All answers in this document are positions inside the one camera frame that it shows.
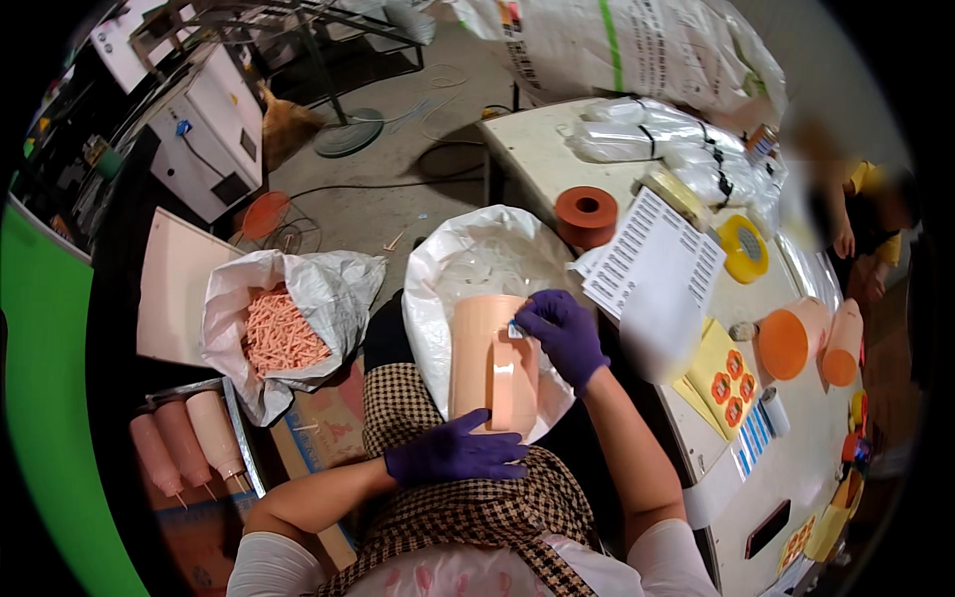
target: yellow tape roll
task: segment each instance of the yellow tape roll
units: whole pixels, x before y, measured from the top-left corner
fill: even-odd
[[[859,390],[852,395],[852,422],[859,428],[865,422],[865,415],[869,410],[869,396],[865,390]]]
[[[731,216],[717,230],[720,247],[726,251],[726,270],[740,284],[749,284],[766,273],[770,256],[753,223],[740,215]]]

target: tape roll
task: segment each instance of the tape roll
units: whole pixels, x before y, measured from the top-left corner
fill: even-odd
[[[868,412],[869,396],[865,393],[865,390],[859,390],[852,395],[852,423],[855,429],[865,427]]]
[[[736,214],[716,232],[720,237],[720,247],[726,251],[725,268],[736,282],[749,284],[766,273],[770,256],[752,222]]]
[[[554,205],[557,233],[565,242],[590,250],[613,238],[617,228],[617,202],[593,186],[574,186],[563,191]]]

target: pink plastic pitcher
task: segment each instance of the pink plastic pitcher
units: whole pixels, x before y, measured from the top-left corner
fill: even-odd
[[[206,461],[223,480],[244,472],[239,443],[219,395],[212,390],[200,392],[186,400],[185,407]]]
[[[507,337],[507,326],[524,302],[491,294],[455,307],[449,410],[458,418],[491,409],[491,420],[474,433],[517,432],[527,438],[537,422],[540,342]]]
[[[759,324],[759,357],[776,379],[792,379],[816,358],[827,340],[832,315],[814,296],[775,310]]]
[[[129,433],[133,436],[136,451],[142,458],[142,465],[154,485],[167,498],[182,493],[182,481],[179,470],[173,464],[169,451],[162,443],[159,429],[152,415],[140,415],[130,421]]]
[[[833,318],[829,346],[822,357],[822,374],[834,386],[845,387],[856,379],[862,347],[862,314],[855,299],[846,299]]]
[[[185,404],[178,400],[167,402],[156,410],[155,419],[162,441],[182,476],[193,487],[210,482],[212,473],[192,431]]]

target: yellow paper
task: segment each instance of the yellow paper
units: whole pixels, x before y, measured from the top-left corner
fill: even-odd
[[[736,437],[755,404],[759,384],[719,322],[704,322],[700,350],[686,379],[703,398],[723,437]]]
[[[690,385],[690,382],[685,377],[680,377],[675,382],[673,382],[673,389],[676,390],[676,393],[681,395],[684,400],[686,400],[693,410],[700,414],[711,426],[716,430],[723,439],[726,439],[726,434],[723,433],[723,429],[719,426],[719,423],[716,422],[716,417],[713,416],[713,413],[710,411],[710,407],[707,406],[706,401],[703,399],[696,389]]]
[[[826,506],[819,524],[813,530],[813,536],[806,544],[804,552],[807,558],[816,562],[826,561],[842,533],[842,527],[856,514],[864,485],[859,471],[849,471],[849,476],[839,484],[832,502]]]
[[[813,536],[809,538],[806,548],[803,549],[806,557],[817,562],[825,562],[842,532],[842,527],[848,520],[848,508],[840,508],[832,504],[826,506],[826,511],[822,513],[822,518],[813,530]]]

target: purple glove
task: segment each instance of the purple glove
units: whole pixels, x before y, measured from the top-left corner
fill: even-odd
[[[520,434],[472,436],[471,430],[491,418],[488,409],[429,429],[406,444],[385,450],[385,468],[402,487],[462,479],[521,479],[527,467],[504,464],[527,456]]]
[[[566,290],[541,290],[531,301],[514,321],[541,341],[557,373],[580,395],[594,372],[610,364],[600,350],[593,315]]]

